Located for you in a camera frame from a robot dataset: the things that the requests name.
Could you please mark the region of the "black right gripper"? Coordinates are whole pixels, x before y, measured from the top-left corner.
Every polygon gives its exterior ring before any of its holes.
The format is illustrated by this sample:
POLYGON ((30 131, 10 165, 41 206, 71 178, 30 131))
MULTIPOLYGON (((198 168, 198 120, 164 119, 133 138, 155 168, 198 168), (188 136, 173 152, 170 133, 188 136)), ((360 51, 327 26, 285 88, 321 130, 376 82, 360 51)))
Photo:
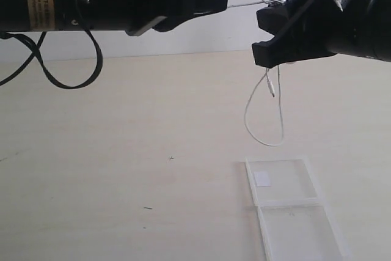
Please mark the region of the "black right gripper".
POLYGON ((335 54, 375 58, 368 36, 367 9, 371 0, 331 0, 335 12, 328 13, 331 31, 325 45, 317 23, 318 0, 286 0, 256 12, 258 27, 272 35, 252 44, 257 66, 274 68, 281 64, 332 57, 335 54))

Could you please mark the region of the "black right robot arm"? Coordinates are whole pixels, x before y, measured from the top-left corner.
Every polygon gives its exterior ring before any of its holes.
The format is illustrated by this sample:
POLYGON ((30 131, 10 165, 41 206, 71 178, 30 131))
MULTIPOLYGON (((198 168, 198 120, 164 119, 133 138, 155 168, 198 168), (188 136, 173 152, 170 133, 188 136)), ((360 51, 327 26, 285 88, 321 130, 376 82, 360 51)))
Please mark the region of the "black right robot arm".
POLYGON ((337 54, 390 61, 390 0, 286 0, 257 22, 273 36, 252 44, 263 68, 337 54))

